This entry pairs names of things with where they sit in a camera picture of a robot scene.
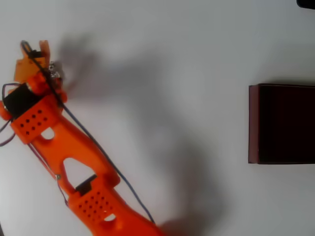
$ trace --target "cable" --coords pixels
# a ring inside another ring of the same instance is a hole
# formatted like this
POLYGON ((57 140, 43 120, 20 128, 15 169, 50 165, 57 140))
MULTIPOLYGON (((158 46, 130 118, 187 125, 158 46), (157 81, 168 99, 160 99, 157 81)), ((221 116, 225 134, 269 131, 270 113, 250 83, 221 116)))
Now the cable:
MULTIPOLYGON (((1 128, 0 128, 0 133, 8 126, 8 124, 12 121, 12 119, 8 120, 1 128)), ((3 141, 2 143, 0 143, 0 147, 3 147, 4 145, 10 143, 13 138, 15 137, 15 133, 13 133, 11 135, 10 138, 8 138, 7 140, 3 141)))
POLYGON ((2 101, 4 100, 5 98, 5 87, 9 86, 9 85, 14 85, 14 86, 20 86, 19 83, 8 83, 8 84, 4 84, 2 86, 2 101))
POLYGON ((114 164, 114 162, 110 159, 110 157, 107 155, 106 151, 103 149, 103 147, 98 143, 98 141, 93 137, 93 135, 84 127, 83 124, 75 117, 75 115, 68 109, 68 107, 63 103, 59 95, 57 94, 52 81, 50 79, 49 73, 35 60, 35 58, 32 56, 32 48, 30 47, 29 43, 26 41, 21 42, 22 49, 24 52, 28 55, 28 57, 34 62, 34 64, 39 68, 40 72, 45 76, 46 82, 55 96, 57 102, 59 105, 68 113, 68 115, 74 120, 74 122, 77 123, 77 125, 86 133, 86 135, 94 142, 94 144, 98 147, 98 149, 103 153, 107 161, 112 165, 112 167, 115 169, 115 171, 118 173, 118 175, 123 179, 123 181, 127 184, 128 188, 133 193, 134 197, 138 201, 138 203, 141 205, 141 207, 144 209, 146 214, 148 215, 149 219, 155 224, 155 221, 153 217, 151 216, 149 210, 146 208, 146 206, 142 203, 141 199, 139 198, 138 194, 132 187, 131 183, 128 181, 128 179, 124 176, 124 174, 118 169, 118 167, 114 164))

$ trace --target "white surface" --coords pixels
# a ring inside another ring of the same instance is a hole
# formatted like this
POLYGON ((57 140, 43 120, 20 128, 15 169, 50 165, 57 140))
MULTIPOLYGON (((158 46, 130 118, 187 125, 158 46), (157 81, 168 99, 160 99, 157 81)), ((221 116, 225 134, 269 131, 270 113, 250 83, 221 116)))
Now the white surface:
MULTIPOLYGON (((249 165, 247 155, 248 85, 312 80, 314 23, 295 0, 1 1, 1 84, 20 40, 48 39, 57 59, 67 35, 89 33, 102 59, 68 106, 159 224, 193 236, 313 235, 315 166, 249 165)), ((5 236, 91 235, 18 139, 0 149, 0 222, 5 236)))

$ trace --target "orange robotic arm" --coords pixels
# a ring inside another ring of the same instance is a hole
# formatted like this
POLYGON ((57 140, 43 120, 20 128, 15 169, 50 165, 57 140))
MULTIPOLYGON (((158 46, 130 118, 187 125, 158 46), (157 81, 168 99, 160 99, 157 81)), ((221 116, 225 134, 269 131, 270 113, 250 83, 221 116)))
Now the orange robotic arm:
POLYGON ((68 207, 94 236, 162 236, 153 222, 132 210, 115 191, 120 182, 118 169, 99 144, 62 115, 67 109, 62 105, 66 94, 60 79, 48 78, 45 70, 49 65, 48 42, 40 42, 41 52, 32 51, 27 43, 22 46, 24 58, 17 61, 15 73, 19 84, 3 96, 2 118, 12 121, 15 134, 41 158, 67 193, 68 207), (41 135, 47 128, 55 134, 49 140, 41 135), (76 188, 69 183, 63 165, 69 157, 95 172, 76 188))

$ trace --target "brown box edge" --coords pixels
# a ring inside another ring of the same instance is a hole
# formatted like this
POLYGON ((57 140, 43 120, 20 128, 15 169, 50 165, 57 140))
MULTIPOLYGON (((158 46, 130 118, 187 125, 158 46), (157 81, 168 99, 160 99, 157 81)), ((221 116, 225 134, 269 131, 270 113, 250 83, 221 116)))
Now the brown box edge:
POLYGON ((249 86, 248 163, 259 164, 259 85, 249 86))

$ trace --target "black box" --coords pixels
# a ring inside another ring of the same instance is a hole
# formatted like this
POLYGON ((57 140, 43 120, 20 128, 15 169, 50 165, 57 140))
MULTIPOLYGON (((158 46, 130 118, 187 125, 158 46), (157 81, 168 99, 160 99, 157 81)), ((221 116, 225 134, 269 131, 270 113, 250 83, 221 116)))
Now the black box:
POLYGON ((249 92, 249 163, 315 163, 315 87, 258 84, 249 92))

